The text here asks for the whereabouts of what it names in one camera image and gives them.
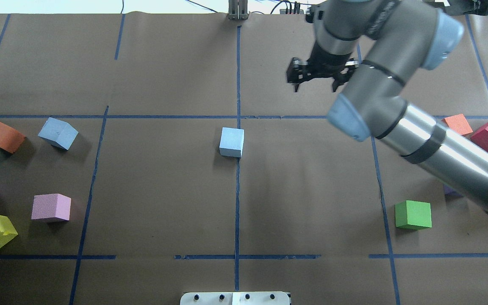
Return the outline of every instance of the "light blue cube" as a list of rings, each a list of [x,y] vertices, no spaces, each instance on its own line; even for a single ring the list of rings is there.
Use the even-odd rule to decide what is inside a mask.
[[[48,143],[65,150],[69,150],[76,135],[78,131],[69,123],[55,118],[48,118],[39,133],[39,137]]]
[[[221,130],[219,153],[222,156],[242,158],[244,129],[224,127]]]

